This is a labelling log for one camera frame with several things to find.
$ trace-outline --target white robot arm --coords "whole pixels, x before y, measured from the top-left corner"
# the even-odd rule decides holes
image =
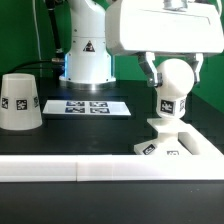
[[[136,145],[141,155],[222,155],[191,125],[179,118],[203,57],[224,49],[219,14],[213,5],[186,0],[117,0],[106,12],[107,47],[114,55],[138,55],[139,65],[156,87],[159,119],[148,119],[158,138]],[[155,56],[170,59],[158,68]]]
[[[72,22],[71,50],[61,84],[78,89],[114,86],[112,59],[106,50],[105,10],[92,0],[68,0]]]

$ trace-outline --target black cable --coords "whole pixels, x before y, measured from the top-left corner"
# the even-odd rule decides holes
[[[34,65],[34,64],[43,64],[43,63],[52,63],[51,60],[40,60],[40,61],[29,61],[29,62],[25,62],[25,63],[22,63],[20,65],[17,65],[16,67],[14,67],[13,69],[7,71],[5,74],[7,73],[13,73],[15,72],[16,70],[20,69],[20,68],[23,68],[25,66],[28,66],[28,65]]]

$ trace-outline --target marker sticker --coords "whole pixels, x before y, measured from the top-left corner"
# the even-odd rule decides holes
[[[108,108],[90,108],[90,113],[92,113],[92,114],[109,114],[110,110]]]
[[[27,110],[27,100],[25,99],[16,100],[16,108],[19,111]]]
[[[65,113],[84,114],[85,108],[83,108],[83,107],[66,107]]]
[[[9,99],[2,98],[2,108],[7,109],[9,108]]]
[[[84,107],[85,102],[83,102],[83,101],[67,101],[66,106]]]
[[[161,100],[161,112],[174,114],[175,102]]]
[[[108,107],[107,102],[90,102],[90,107]]]
[[[143,150],[143,153],[145,154],[145,155],[149,155],[152,151],[154,151],[156,149],[156,147],[153,145],[153,144],[151,144],[151,145],[149,145],[147,148],[145,148],[144,150]]]
[[[37,96],[34,97],[33,100],[34,100],[34,107],[38,107],[38,106],[39,106],[39,100],[38,100],[38,97],[37,97]]]

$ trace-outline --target robot logo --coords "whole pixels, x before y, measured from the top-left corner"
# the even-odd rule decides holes
[[[174,106],[175,106],[175,102],[161,100],[161,112],[174,114]]]
[[[95,52],[95,49],[93,47],[93,44],[91,41],[88,42],[88,44],[85,46],[84,50],[86,52]]]

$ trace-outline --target white plastic casing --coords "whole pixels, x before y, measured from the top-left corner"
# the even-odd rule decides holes
[[[111,81],[111,56],[106,50],[105,10],[92,0],[68,0],[72,45],[66,55],[64,81],[97,84]]]
[[[221,53],[221,21],[213,5],[189,3],[186,12],[163,0],[118,0],[106,11],[107,47],[114,55],[137,52]]]
[[[163,85],[156,88],[156,112],[163,118],[181,118],[185,114],[187,94],[194,85],[194,72],[180,59],[168,59],[157,67]]]

